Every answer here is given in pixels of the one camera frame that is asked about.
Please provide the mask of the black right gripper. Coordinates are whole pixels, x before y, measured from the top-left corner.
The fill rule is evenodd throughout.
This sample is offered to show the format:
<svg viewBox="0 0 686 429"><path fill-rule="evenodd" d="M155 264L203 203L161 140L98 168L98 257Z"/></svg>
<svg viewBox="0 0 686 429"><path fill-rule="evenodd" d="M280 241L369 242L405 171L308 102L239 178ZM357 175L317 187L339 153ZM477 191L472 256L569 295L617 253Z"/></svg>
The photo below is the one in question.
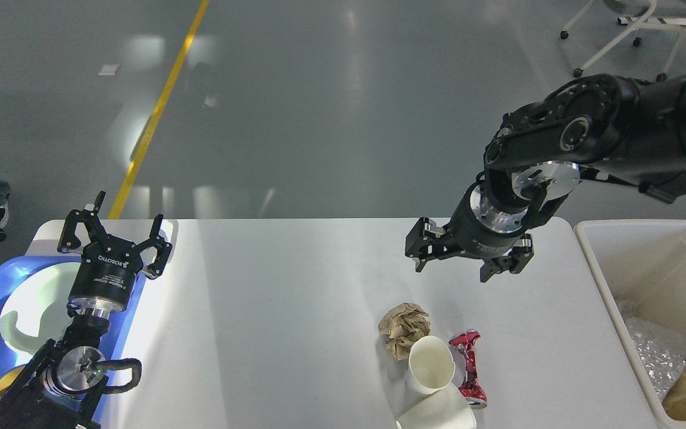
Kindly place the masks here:
<svg viewBox="0 0 686 429"><path fill-rule="evenodd" d="M414 261L415 272L422 272L433 260L468 257L484 260L479 279L486 283L503 272L520 274L534 257L533 237L524 234L523 227L528 209L511 214L495 207L487 216L478 217L465 205L473 188L479 188L487 195L484 182L471 185L450 217L447 228L438 227L429 217L420 217L408 231L404 255Z"/></svg>

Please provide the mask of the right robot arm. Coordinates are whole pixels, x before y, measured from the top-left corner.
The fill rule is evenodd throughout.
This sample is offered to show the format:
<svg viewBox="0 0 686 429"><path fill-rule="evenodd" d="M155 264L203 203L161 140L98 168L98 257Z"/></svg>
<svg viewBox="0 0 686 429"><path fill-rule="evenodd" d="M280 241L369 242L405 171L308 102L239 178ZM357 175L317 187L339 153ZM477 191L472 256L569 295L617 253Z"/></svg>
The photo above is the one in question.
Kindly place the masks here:
<svg viewBox="0 0 686 429"><path fill-rule="evenodd" d="M577 77L544 100L503 115L484 168L442 226L420 217L404 254L481 260L481 282L519 273L545 225L581 182L636 188L662 203L686 195L686 75L648 82Z"/></svg>

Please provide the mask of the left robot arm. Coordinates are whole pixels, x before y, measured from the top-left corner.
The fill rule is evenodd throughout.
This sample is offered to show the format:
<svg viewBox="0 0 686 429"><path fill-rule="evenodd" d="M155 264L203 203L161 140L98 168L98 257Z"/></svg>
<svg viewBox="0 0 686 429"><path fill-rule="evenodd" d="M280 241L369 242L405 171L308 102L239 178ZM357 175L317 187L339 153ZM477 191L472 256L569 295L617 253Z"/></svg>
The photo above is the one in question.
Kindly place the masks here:
<svg viewBox="0 0 686 429"><path fill-rule="evenodd" d="M99 218L104 198L99 192L92 204L66 215L57 251L81 257L66 302L71 322L0 391L0 428L98 428L93 415L101 399L141 382L141 361L107 359L101 339L111 316L127 309L138 276L158 279L173 246L161 233L163 214L140 243L107 233Z"/></svg>

